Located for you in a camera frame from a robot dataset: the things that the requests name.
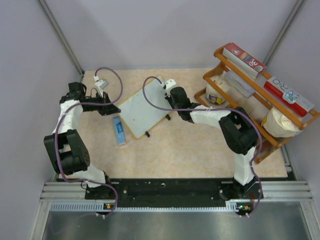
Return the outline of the yellow framed whiteboard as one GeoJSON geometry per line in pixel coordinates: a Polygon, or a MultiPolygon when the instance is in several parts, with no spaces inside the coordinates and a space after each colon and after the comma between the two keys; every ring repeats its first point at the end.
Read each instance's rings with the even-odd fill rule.
{"type": "Polygon", "coordinates": [[[162,119],[166,119],[165,116],[169,114],[168,111],[150,105],[143,95],[145,92],[149,101],[160,108],[171,108],[165,99],[164,89],[161,87],[163,81],[164,78],[161,75],[157,79],[153,78],[145,84],[144,89],[138,90],[118,105],[121,110],[119,114],[121,119],[137,139],[144,136],[146,131],[149,131],[162,119]]]}

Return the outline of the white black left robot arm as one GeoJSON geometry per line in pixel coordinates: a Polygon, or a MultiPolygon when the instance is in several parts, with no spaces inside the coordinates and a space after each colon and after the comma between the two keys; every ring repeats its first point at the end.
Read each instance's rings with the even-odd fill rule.
{"type": "Polygon", "coordinates": [[[77,128],[85,112],[98,112],[102,116],[118,114],[121,110],[111,103],[104,91],[104,79],[94,84],[95,96],[87,96],[87,87],[80,82],[68,85],[69,92],[62,96],[58,123],[51,135],[44,137],[44,146],[54,171],[61,176],[75,175],[84,179],[88,187],[96,189],[102,198],[109,198],[114,191],[109,176],[91,163],[89,151],[77,128]]]}

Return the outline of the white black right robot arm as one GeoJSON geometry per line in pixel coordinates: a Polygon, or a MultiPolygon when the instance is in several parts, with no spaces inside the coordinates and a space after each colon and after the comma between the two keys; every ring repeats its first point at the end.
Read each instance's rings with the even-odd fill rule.
{"type": "Polygon", "coordinates": [[[256,181],[250,162],[254,158],[258,134],[247,120],[249,116],[245,110],[241,107],[233,110],[205,107],[191,102],[181,86],[162,88],[164,98],[184,121],[209,125],[222,131],[227,146],[235,154],[233,192],[239,198],[248,196],[256,181]]]}

